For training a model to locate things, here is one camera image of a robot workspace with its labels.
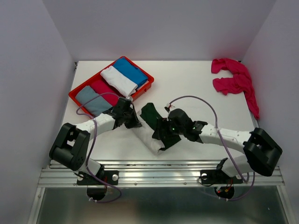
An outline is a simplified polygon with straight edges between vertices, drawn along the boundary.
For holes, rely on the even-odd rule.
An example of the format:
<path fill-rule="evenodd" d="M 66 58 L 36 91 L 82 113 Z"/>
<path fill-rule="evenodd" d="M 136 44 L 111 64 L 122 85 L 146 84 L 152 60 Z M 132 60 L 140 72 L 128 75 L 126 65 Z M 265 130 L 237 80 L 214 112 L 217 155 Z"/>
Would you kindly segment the cream and green t-shirt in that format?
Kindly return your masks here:
<path fill-rule="evenodd" d="M 159 152 L 165 151 L 181 141 L 179 136 L 172 136 L 163 140 L 152 138 L 157 122 L 162 118 L 153 103 L 147 103 L 136 114 L 142 126 L 133 128 L 132 131 L 153 154 L 159 154 Z"/>

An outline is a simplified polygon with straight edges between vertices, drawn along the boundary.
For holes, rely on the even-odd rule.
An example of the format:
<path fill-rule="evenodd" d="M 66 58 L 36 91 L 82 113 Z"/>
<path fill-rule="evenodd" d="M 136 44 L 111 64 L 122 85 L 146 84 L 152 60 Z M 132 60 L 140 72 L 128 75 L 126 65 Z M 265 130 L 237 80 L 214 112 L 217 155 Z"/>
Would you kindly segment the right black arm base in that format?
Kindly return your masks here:
<path fill-rule="evenodd" d="M 210 187 L 215 184 L 242 184 L 242 179 L 237 179 L 236 177 L 229 177 L 222 171 L 224 163 L 228 158 L 224 158 L 216 166 L 216 169 L 204 169 L 200 171 L 200 176 L 197 182 L 202 186 Z"/>

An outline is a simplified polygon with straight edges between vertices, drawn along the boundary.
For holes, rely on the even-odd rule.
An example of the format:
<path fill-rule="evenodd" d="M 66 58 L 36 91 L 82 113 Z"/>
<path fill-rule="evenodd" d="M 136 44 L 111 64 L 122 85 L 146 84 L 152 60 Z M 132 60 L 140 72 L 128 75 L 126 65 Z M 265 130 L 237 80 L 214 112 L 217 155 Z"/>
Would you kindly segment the red plastic tray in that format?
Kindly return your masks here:
<path fill-rule="evenodd" d="M 135 64 L 134 62 L 132 62 L 130 59 L 128 59 L 125 56 L 122 56 L 124 58 L 126 58 L 133 66 L 139 68 L 147 77 L 148 77 L 148 81 L 142 85 L 140 88 L 136 89 L 136 92 L 134 94 L 132 94 L 131 96 L 129 96 L 128 98 L 132 99 L 132 100 L 136 100 L 138 97 L 140 97 L 142 94 L 144 94 L 147 90 L 149 90 L 149 88 L 151 87 L 152 83 L 154 82 L 154 78 L 148 74 L 146 71 L 144 71 L 141 67 L 139 67 L 137 64 Z M 108 68 L 109 66 L 113 66 L 114 62 L 110 63 L 108 66 L 106 66 L 105 68 L 103 68 L 102 70 Z M 74 88 L 74 90 L 69 92 L 69 97 L 78 105 L 81 106 L 81 104 L 75 99 L 76 95 L 85 87 L 85 86 L 90 86 L 93 82 L 97 81 L 97 80 L 103 80 L 104 82 L 106 82 L 104 80 L 104 78 L 101 76 L 101 71 L 100 70 L 98 73 L 96 73 L 94 76 L 92 76 L 91 78 L 89 78 L 88 80 L 84 81 L 82 84 L 80 84 L 79 86 L 77 86 L 76 88 Z M 84 112 L 86 112 L 87 114 L 90 114 L 85 108 L 84 106 L 82 107 L 82 110 Z"/>

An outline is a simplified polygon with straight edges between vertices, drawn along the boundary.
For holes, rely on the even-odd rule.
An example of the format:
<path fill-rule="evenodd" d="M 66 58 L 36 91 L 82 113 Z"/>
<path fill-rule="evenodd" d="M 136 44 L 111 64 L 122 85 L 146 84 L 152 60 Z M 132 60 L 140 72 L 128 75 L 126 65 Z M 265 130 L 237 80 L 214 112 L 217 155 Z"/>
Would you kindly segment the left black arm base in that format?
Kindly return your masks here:
<path fill-rule="evenodd" d="M 104 166 L 101 164 L 99 170 L 97 172 L 92 171 L 92 173 L 102 182 L 106 182 L 113 186 L 118 185 L 118 180 L 119 180 L 118 170 L 106 170 Z M 96 180 L 87 170 L 78 171 L 75 173 L 75 176 L 77 177 L 76 184 L 78 186 L 104 185 L 102 182 Z"/>

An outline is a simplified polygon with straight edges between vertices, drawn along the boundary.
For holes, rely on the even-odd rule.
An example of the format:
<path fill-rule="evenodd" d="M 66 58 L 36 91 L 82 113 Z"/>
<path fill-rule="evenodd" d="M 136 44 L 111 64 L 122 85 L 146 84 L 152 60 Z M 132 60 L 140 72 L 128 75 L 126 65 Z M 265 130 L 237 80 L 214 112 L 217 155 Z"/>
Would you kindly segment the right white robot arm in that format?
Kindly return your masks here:
<path fill-rule="evenodd" d="M 182 109 L 174 109 L 167 118 L 158 119 L 152 137 L 165 140 L 179 135 L 192 142 L 224 146 L 227 150 L 242 153 L 239 157 L 230 155 L 222 160 L 215 170 L 215 177 L 220 182 L 226 182 L 239 173 L 256 172 L 262 176 L 272 176 L 283 152 L 261 128 L 256 127 L 251 132 L 218 128 L 205 121 L 193 121 Z"/>

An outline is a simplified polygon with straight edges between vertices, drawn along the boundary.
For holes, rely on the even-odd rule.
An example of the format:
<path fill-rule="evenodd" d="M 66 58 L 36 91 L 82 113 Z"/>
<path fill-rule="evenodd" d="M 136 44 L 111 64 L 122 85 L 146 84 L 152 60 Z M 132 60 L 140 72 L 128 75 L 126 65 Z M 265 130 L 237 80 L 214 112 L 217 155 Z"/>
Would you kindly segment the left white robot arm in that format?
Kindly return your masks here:
<path fill-rule="evenodd" d="M 131 100 L 120 97 L 116 106 L 84 123 L 72 125 L 65 123 L 50 149 L 49 157 L 72 171 L 88 174 L 88 179 L 98 184 L 103 181 L 104 168 L 90 157 L 89 142 L 95 138 L 124 125 L 127 129 L 141 127 Z"/>

